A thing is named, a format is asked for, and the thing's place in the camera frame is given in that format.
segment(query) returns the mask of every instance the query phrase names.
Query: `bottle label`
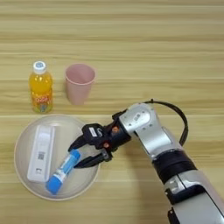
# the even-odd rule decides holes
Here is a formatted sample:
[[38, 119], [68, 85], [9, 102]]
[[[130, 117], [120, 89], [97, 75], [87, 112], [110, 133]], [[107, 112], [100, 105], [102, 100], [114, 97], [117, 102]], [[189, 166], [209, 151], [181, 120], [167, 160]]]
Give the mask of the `bottle label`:
[[52, 109], [53, 106], [53, 92], [47, 94], [31, 93], [33, 109], [39, 113], [45, 113]]
[[67, 177], [67, 175], [61, 170], [58, 169], [53, 176], [55, 176], [61, 183], [64, 182], [65, 178]]

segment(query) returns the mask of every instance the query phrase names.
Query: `bottle cap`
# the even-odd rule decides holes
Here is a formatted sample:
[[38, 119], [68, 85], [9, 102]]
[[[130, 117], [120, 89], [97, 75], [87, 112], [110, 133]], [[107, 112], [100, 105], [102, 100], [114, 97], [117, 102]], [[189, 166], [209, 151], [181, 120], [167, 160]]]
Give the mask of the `bottle cap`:
[[49, 178], [49, 180], [46, 182], [45, 187], [51, 194], [56, 195], [59, 189], [61, 188], [61, 186], [62, 186], [62, 183], [60, 182], [60, 180], [52, 175]]
[[46, 63], [44, 61], [36, 61], [33, 63], [33, 72], [35, 74], [44, 74], [46, 72]]

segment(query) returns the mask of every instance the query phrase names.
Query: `blue test tube cap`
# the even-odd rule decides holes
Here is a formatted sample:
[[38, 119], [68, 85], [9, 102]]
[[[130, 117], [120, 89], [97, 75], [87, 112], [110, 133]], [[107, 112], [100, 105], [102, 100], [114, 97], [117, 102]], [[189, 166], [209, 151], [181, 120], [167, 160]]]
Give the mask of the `blue test tube cap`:
[[62, 183], [58, 178], [55, 176], [51, 176], [49, 180], [46, 183], [46, 189], [51, 193], [51, 194], [57, 194], [59, 189], [61, 188]]

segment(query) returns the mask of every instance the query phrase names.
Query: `white bottle cap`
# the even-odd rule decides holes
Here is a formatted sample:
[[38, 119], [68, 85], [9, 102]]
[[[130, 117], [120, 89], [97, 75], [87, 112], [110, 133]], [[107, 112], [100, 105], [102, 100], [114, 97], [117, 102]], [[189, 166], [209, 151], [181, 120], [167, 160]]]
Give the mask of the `white bottle cap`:
[[33, 72], [35, 74], [44, 74], [46, 72], [46, 63], [44, 61], [36, 61], [33, 63]]

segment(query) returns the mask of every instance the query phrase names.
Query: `plastic cup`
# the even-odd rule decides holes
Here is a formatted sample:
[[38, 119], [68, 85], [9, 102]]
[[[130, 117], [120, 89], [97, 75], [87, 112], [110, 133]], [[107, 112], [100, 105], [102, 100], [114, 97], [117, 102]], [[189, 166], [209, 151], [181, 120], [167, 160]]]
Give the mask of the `plastic cup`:
[[81, 105], [88, 98], [95, 80], [95, 70], [84, 64], [74, 64], [66, 70], [66, 95], [75, 105]]

